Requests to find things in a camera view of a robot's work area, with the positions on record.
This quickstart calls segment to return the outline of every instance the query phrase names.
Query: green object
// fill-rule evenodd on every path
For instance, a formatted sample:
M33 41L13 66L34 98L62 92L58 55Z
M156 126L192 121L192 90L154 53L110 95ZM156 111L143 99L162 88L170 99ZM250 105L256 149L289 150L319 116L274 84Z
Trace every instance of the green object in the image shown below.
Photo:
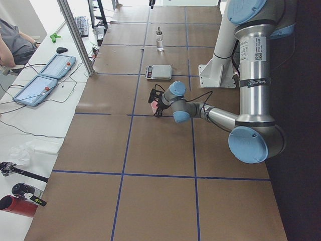
M51 41L53 43L56 42L56 38L61 38L61 36L57 35L57 33L53 33L52 35L50 35Z

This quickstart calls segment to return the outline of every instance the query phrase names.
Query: white table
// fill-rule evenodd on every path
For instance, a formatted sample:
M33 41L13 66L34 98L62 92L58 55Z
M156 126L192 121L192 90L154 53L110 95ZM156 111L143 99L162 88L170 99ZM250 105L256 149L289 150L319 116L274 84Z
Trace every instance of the white table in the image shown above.
M53 44L49 38L50 34L45 38L38 50L30 59L29 63L46 64L56 54L56 49L58 47L66 47L68 52L64 54L75 56L77 58L75 65L70 71L71 73L76 69L77 65L81 63L81 58L66 24L57 34L62 37L57 38L55 44ZM95 37L90 31L90 36L82 39L87 53L89 53L93 47L93 44L91 43L95 44ZM37 71L40 71L42 68L43 66L35 67ZM16 78L14 84L25 86L35 75L36 72L32 68L24 69ZM75 74L72 75L72 77L77 84L70 78L66 79L65 82L60 84L47 97L47 99L64 101L76 84L74 91L66 102L57 103L53 101L47 101L40 104L38 107L26 106L17 111L3 114L0 117L0 120L9 125L13 125L19 129L22 129L25 132L30 132L37 135L65 137L74 115L75 107L78 104L88 78L85 67L81 65ZM8 92L11 95L15 95L19 90L19 87L14 86L11 87ZM9 101L12 101L11 96L5 94L0 100L0 103ZM0 113L19 107L20 105L16 103L0 104ZM63 139L59 138L34 137L32 135L26 135L13 127L4 125L3 123L0 123L0 133L0 162L6 162L8 160L9 149L11 147L25 145L27 142L30 142L34 139L51 141L59 144L62 144L63 142ZM34 152L32 153L30 164L16 167L44 177L49 177L56 159L57 155ZM11 189L17 183L27 183L41 190L44 190L46 187L45 182L17 173L12 173L8 177L0 176L0 198L6 195L12 195ZM24 240L31 222L32 218L0 211L1 240Z

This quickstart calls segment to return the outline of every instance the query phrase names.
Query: person's arm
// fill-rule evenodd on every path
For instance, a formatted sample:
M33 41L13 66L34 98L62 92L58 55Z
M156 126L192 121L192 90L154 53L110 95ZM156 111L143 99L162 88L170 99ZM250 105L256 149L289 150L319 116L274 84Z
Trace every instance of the person's arm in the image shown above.
M6 67L16 66L14 57L10 49L6 45L6 43L3 41L1 34L0 34L0 65L6 66Z
M25 40L29 41L30 43L34 44L35 43L35 40L30 37L29 35L19 31L19 34L21 37L23 37Z

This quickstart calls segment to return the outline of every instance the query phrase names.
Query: label on robot arm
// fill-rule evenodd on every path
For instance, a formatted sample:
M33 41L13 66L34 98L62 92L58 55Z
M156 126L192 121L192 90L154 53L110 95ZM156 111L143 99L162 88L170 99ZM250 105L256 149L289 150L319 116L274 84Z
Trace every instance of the label on robot arm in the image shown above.
M266 37L254 37L240 43L240 62L266 61Z

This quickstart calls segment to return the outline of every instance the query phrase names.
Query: black mouse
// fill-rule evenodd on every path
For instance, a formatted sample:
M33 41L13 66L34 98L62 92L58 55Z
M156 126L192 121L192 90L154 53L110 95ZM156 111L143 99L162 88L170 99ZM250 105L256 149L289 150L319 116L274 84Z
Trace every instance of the black mouse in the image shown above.
M65 53L65 52L67 52L67 51L68 51L68 49L67 49L67 48L64 48L64 47L58 47L57 50L56 50L56 52L57 52L58 54Z

